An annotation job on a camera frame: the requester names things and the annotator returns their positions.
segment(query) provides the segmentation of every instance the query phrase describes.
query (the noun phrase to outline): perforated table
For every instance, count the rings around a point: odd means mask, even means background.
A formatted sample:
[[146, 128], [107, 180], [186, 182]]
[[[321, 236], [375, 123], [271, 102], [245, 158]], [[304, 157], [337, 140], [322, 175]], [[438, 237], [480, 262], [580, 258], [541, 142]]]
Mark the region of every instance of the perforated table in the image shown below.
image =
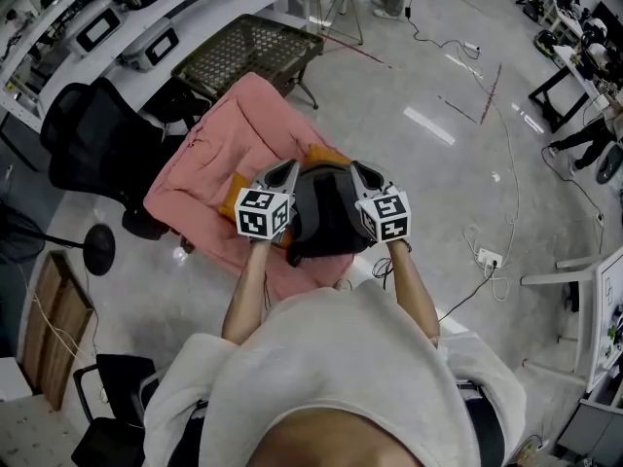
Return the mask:
[[246, 73], [254, 72], [283, 95], [298, 85], [318, 104], [303, 83], [308, 63], [322, 53], [314, 34], [258, 16], [242, 15], [203, 42], [171, 71], [196, 92], [218, 100]]

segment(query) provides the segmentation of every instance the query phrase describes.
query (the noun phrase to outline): sleeve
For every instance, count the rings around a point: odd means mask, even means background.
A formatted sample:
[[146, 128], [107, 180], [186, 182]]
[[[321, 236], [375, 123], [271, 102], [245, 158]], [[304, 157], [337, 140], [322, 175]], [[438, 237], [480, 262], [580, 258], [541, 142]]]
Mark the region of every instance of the sleeve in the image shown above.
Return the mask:
[[504, 434], [505, 460], [521, 440], [526, 426], [526, 391], [495, 353], [473, 332], [440, 339], [448, 367], [456, 378], [483, 387]]
[[197, 402], [209, 396], [219, 370], [238, 347], [208, 334], [194, 334], [168, 368], [145, 411], [145, 458], [166, 467]]

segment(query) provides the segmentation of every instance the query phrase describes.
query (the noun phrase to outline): black pants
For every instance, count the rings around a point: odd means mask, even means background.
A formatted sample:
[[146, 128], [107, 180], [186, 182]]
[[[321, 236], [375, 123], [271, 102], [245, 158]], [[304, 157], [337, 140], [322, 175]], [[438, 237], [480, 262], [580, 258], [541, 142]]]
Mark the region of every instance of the black pants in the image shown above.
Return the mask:
[[584, 156], [575, 162], [575, 167], [577, 169], [582, 169], [597, 160], [597, 158], [604, 151], [608, 142], [615, 141], [616, 137], [610, 133], [609, 129], [607, 129], [604, 118], [599, 118], [598, 120], [595, 120], [587, 125], [581, 131], [568, 136], [565, 140], [554, 142], [551, 146], [554, 149], [563, 151], [580, 144], [585, 144], [586, 142], [593, 142], [589, 148], [586, 149]]

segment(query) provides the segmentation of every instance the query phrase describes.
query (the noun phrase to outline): black fan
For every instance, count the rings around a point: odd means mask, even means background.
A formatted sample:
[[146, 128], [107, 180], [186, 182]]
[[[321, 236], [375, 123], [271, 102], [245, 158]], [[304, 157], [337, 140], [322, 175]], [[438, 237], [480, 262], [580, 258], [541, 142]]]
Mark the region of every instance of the black fan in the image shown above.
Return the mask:
[[25, 214], [0, 200], [0, 265], [34, 260], [46, 241], [82, 249], [87, 270], [93, 275], [101, 276], [108, 272], [115, 259], [115, 236], [106, 225], [91, 227], [84, 243], [72, 242], [44, 234]]

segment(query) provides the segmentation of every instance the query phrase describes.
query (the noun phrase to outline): pink sofa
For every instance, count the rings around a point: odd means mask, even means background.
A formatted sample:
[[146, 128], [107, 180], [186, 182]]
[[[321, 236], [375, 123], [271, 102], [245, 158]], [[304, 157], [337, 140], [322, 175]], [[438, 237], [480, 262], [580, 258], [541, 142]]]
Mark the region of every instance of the pink sofa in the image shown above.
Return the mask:
[[[220, 216], [235, 171], [251, 180], [267, 165], [295, 158], [303, 162], [310, 144], [327, 146], [281, 95], [254, 73], [236, 82], [188, 133], [144, 200], [158, 220], [184, 235], [226, 269], [240, 273], [249, 241]], [[285, 299], [334, 285], [352, 255], [303, 260], [297, 268], [273, 247], [267, 265], [271, 294]]]

